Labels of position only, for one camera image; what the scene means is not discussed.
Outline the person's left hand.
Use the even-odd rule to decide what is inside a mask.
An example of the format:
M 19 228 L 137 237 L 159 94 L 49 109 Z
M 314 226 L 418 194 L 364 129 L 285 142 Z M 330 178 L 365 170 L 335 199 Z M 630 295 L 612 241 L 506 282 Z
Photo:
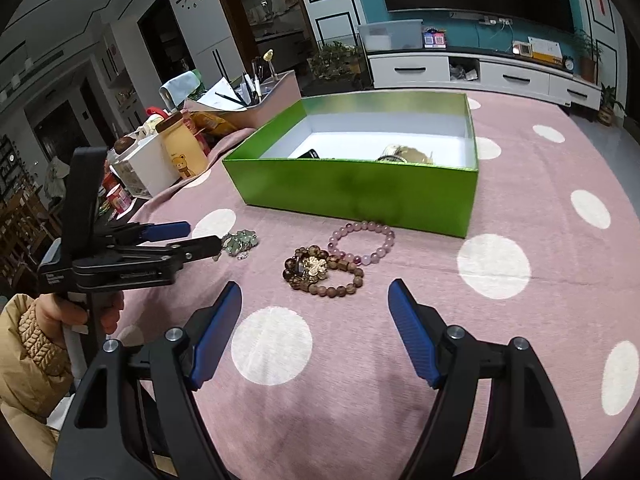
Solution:
M 63 326 L 84 325 L 88 321 L 88 313 L 83 308 L 53 294 L 40 295 L 34 306 L 36 321 L 43 335 L 61 348 L 65 347 Z M 123 308 L 122 292 L 113 292 L 108 296 L 108 307 L 100 316 L 104 333 L 114 333 Z

